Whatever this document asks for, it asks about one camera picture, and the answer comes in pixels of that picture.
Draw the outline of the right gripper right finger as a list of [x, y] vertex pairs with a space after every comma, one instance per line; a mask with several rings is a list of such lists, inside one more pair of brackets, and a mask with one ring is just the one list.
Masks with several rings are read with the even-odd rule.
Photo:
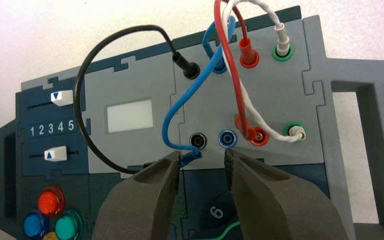
[[224, 166], [246, 240], [354, 240], [350, 205], [323, 157], [228, 148]]

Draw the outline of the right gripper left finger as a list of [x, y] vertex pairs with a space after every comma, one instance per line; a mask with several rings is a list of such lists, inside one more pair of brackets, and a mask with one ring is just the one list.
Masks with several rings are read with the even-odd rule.
[[173, 151], [115, 185], [100, 207], [93, 240], [167, 240], [179, 190], [180, 152]]

